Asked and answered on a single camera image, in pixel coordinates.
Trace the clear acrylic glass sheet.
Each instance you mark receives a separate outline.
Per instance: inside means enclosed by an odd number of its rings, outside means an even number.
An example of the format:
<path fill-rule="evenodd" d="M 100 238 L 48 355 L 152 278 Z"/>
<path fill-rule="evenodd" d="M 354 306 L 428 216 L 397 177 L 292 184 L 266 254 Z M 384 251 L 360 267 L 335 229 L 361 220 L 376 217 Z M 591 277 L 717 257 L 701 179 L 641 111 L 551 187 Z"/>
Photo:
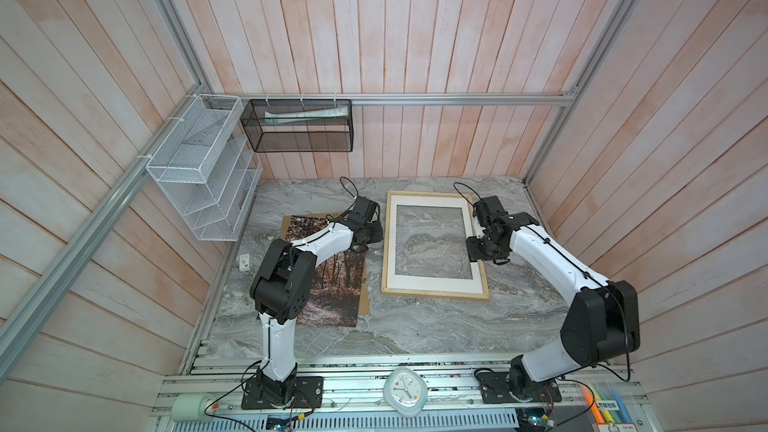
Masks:
<path fill-rule="evenodd" d="M 395 274 L 470 280 L 464 221 L 459 208 L 399 206 Z"/>

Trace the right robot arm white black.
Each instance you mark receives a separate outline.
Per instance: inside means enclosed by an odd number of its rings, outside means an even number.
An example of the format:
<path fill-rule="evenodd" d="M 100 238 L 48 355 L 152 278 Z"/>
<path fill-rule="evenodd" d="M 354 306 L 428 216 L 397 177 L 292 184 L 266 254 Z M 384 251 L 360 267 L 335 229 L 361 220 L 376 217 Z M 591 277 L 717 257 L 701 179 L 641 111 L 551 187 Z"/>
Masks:
<path fill-rule="evenodd" d="M 558 291 L 568 311 L 559 337 L 510 361 L 510 395 L 537 400 L 560 376 L 629 356 L 641 343 L 638 294 L 628 282 L 612 281 L 560 245 L 532 215 L 507 212 L 498 197 L 472 205 L 482 234 L 466 239 L 472 262 L 501 265 L 514 253 Z"/>

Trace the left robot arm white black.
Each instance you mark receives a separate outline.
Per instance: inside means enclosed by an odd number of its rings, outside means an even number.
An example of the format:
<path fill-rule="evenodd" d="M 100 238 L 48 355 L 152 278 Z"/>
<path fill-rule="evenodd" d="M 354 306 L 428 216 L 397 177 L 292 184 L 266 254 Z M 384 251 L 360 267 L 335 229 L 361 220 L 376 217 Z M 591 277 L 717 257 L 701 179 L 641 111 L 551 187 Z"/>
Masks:
<path fill-rule="evenodd" d="M 347 210 L 308 236 L 275 239 L 249 289 L 262 327 L 263 358 L 250 379 L 249 393 L 285 404 L 296 388 L 296 319 L 310 297 L 316 268 L 333 256 L 384 239 L 380 206 L 358 196 Z"/>

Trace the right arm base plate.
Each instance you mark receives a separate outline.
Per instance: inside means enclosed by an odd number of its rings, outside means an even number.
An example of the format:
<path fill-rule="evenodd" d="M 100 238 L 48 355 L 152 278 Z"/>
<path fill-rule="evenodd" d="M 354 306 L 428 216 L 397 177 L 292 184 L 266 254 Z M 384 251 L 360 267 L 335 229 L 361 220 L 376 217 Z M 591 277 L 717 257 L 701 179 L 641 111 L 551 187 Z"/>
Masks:
<path fill-rule="evenodd" d="M 554 380 L 532 382 L 517 372 L 497 372 L 479 368 L 473 372 L 485 404 L 559 403 L 562 395 Z"/>

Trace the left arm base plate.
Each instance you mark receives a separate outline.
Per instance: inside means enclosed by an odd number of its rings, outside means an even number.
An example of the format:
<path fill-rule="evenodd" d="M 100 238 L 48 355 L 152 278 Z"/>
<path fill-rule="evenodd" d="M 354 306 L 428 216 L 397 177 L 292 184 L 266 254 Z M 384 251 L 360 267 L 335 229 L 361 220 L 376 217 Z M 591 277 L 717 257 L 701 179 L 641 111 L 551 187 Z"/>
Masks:
<path fill-rule="evenodd" d="M 243 410 L 320 408 L 323 397 L 322 377 L 288 376 L 283 381 L 272 380 L 266 375 L 252 378 L 245 383 L 241 401 Z"/>

